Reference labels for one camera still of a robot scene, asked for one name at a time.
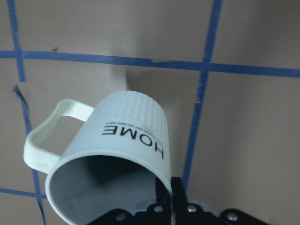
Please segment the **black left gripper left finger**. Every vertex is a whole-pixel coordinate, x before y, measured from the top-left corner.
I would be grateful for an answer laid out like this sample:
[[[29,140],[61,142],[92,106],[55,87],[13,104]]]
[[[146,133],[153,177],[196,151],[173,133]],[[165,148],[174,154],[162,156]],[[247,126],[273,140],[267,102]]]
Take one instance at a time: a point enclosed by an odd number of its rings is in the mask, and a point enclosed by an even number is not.
[[[170,225],[171,196],[163,183],[156,179],[156,199],[146,203],[145,210],[131,214],[124,209],[114,209],[93,221],[95,225]]]

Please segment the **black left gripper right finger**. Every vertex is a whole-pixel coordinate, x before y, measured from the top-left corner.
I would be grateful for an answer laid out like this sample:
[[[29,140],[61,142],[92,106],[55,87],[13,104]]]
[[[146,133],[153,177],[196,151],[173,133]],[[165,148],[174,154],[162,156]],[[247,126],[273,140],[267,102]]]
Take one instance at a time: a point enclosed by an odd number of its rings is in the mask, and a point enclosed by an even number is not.
[[[180,177],[172,177],[171,186],[177,225],[267,225],[266,222],[237,209],[227,209],[215,216],[206,206],[188,201]]]

